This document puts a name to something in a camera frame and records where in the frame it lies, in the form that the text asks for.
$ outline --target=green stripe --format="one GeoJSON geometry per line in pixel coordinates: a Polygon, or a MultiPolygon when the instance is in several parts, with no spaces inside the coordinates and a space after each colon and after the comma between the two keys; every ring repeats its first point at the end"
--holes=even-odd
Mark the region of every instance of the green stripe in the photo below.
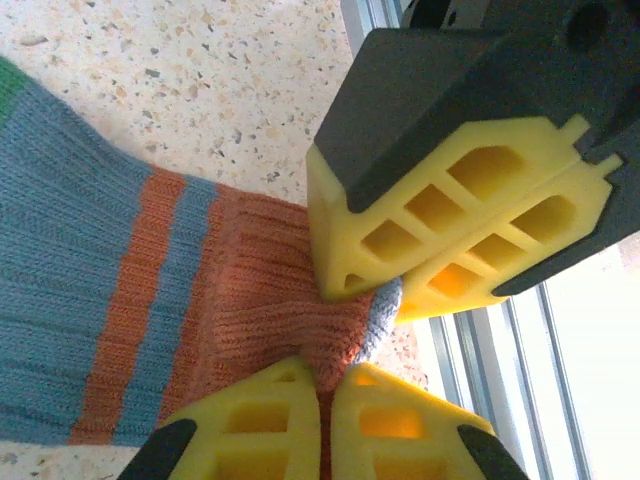
{"type": "Polygon", "coordinates": [[[29,80],[20,69],[0,57],[0,130],[9,116],[11,99],[22,89],[29,80]]]}

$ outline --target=speckled floor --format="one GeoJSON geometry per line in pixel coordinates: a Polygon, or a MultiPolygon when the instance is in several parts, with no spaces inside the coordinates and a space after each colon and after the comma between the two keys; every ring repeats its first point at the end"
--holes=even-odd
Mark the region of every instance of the speckled floor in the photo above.
{"type": "MultiPolygon", "coordinates": [[[[338,0],[0,2],[0,54],[144,160],[305,202],[304,155],[351,53],[338,0]]],[[[380,353],[425,385],[411,326],[380,353]]],[[[2,479],[115,479],[115,447],[0,444],[2,479]]]]}

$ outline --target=sock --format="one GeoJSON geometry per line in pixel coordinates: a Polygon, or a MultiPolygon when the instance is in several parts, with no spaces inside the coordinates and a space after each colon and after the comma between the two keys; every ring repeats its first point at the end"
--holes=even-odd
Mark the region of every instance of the sock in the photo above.
{"type": "Polygon", "coordinates": [[[315,286],[306,210],[141,162],[0,58],[0,437],[140,445],[292,354],[331,392],[402,286],[315,286]]]}

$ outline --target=ribbed knit fabric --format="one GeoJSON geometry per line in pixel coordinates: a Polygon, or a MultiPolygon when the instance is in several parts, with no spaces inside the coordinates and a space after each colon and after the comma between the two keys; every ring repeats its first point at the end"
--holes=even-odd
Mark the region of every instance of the ribbed knit fabric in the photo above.
{"type": "Polygon", "coordinates": [[[139,445],[295,353],[328,398],[400,303],[323,304],[305,209],[132,158],[3,59],[0,215],[2,439],[139,445]]]}

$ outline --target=blue stripe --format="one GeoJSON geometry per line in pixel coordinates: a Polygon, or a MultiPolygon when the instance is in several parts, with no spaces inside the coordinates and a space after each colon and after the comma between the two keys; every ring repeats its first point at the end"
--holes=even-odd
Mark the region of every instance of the blue stripe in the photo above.
{"type": "Polygon", "coordinates": [[[13,100],[0,132],[0,437],[64,443],[151,168],[37,85],[13,100]]]}
{"type": "Polygon", "coordinates": [[[180,328],[191,302],[193,279],[200,266],[209,206],[215,198],[213,184],[189,178],[178,200],[167,258],[158,274],[158,291],[113,437],[116,445],[135,444],[156,426],[174,354],[180,345],[180,328]]]}

